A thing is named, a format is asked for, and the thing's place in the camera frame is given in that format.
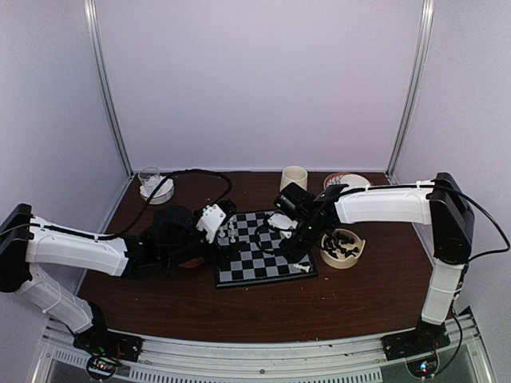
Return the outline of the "white queen piece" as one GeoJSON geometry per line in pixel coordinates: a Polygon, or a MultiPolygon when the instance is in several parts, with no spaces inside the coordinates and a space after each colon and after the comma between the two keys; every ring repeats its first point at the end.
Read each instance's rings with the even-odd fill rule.
{"type": "Polygon", "coordinates": [[[293,263],[292,266],[296,269],[296,270],[300,270],[300,271],[303,271],[305,273],[309,273],[310,270],[311,270],[311,267],[310,266],[304,266],[304,265],[301,265],[299,263],[293,263]]]}

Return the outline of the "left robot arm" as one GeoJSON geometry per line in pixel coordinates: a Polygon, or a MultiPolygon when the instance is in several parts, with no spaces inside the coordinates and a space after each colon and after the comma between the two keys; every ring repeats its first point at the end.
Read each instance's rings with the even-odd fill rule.
{"type": "Polygon", "coordinates": [[[139,235],[75,231],[47,222],[31,209],[19,204],[1,225],[1,291],[22,295],[63,322],[91,355],[116,357],[122,354],[122,343],[108,330],[101,308],[70,293],[41,265],[136,280],[169,274],[194,259],[224,265],[231,251],[216,242],[216,235],[235,214],[236,205],[225,199],[199,211],[167,207],[157,211],[151,227],[139,235]]]}

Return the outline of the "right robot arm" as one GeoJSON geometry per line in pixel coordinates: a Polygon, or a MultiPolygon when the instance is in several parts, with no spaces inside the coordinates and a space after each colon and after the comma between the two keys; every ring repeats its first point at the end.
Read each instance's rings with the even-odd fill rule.
{"type": "Polygon", "coordinates": [[[413,184],[333,184],[318,195],[288,184],[276,197],[278,211],[270,228],[282,231],[286,259],[305,255],[328,230],[359,223],[417,224],[430,227],[434,237],[434,265],[426,300],[410,346],[426,352],[445,331],[445,321],[460,292],[472,253],[474,213],[448,172],[413,184]]]}

